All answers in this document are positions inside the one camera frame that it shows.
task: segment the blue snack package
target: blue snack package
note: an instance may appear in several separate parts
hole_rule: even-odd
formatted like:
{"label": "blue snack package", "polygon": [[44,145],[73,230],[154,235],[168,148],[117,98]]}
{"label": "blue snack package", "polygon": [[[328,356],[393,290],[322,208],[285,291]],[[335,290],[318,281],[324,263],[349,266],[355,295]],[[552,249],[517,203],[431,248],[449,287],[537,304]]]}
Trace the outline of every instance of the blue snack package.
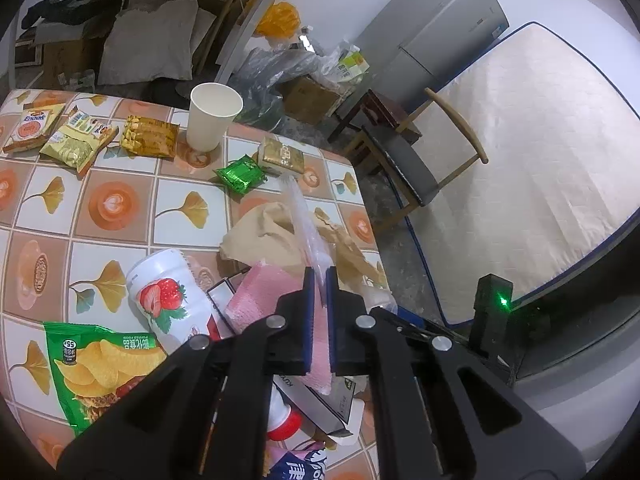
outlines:
{"label": "blue snack package", "polygon": [[271,447],[267,480],[324,480],[326,451],[323,442],[314,442],[299,451]]}

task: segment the cup rim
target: cup rim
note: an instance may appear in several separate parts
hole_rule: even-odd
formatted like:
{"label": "cup rim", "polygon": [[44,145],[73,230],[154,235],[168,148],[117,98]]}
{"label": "cup rim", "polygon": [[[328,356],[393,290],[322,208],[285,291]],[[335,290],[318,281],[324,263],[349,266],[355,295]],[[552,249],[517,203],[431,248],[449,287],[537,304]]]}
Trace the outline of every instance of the cup rim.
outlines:
{"label": "cup rim", "polygon": [[[193,93],[198,89],[201,88],[203,86],[218,86],[218,87],[223,87],[226,88],[228,90],[231,90],[231,92],[233,92],[233,94],[236,95],[236,97],[239,99],[239,109],[237,112],[233,112],[227,115],[218,115],[218,114],[212,114],[210,112],[207,112],[206,110],[203,110],[202,107],[193,99]],[[193,89],[191,89],[191,93],[189,94],[189,99],[191,104],[193,104],[199,111],[201,111],[203,114],[207,114],[210,115],[212,117],[219,117],[222,119],[228,119],[229,117],[235,117],[236,115],[238,115],[241,111],[242,108],[244,107],[244,101],[242,100],[242,96],[236,92],[236,90],[234,90],[233,88],[231,88],[231,86],[222,84],[222,83],[215,83],[215,82],[207,82],[207,83],[200,83],[199,85],[196,85],[193,87]]]}

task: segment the green wrapper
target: green wrapper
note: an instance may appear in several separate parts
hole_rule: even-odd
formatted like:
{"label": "green wrapper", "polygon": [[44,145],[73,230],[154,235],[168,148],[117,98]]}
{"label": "green wrapper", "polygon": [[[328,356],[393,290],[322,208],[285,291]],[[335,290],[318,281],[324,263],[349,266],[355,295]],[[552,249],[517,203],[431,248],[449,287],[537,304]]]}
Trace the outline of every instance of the green wrapper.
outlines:
{"label": "green wrapper", "polygon": [[149,333],[45,322],[53,383],[76,435],[95,422],[165,358]]}
{"label": "green wrapper", "polygon": [[216,174],[228,187],[242,195],[246,194],[253,184],[264,180],[262,168],[249,155],[234,160],[226,168],[216,170]]}

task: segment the green chip bag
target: green chip bag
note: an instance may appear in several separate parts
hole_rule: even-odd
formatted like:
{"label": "green chip bag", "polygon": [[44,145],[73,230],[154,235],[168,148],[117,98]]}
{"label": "green chip bag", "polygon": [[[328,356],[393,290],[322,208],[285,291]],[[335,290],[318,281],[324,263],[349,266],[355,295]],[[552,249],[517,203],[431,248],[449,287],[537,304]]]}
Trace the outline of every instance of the green chip bag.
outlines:
{"label": "green chip bag", "polygon": [[149,333],[45,322],[51,375],[66,420],[82,433],[166,357]]}

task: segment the gray cushion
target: gray cushion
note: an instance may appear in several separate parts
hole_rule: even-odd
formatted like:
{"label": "gray cushion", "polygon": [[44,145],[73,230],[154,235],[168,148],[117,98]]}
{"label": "gray cushion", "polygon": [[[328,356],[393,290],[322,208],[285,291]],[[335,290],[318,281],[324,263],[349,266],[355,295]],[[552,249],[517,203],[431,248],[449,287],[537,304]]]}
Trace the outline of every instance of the gray cushion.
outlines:
{"label": "gray cushion", "polygon": [[438,194],[438,182],[411,145],[388,126],[366,126],[363,131],[384,155],[420,206]]}

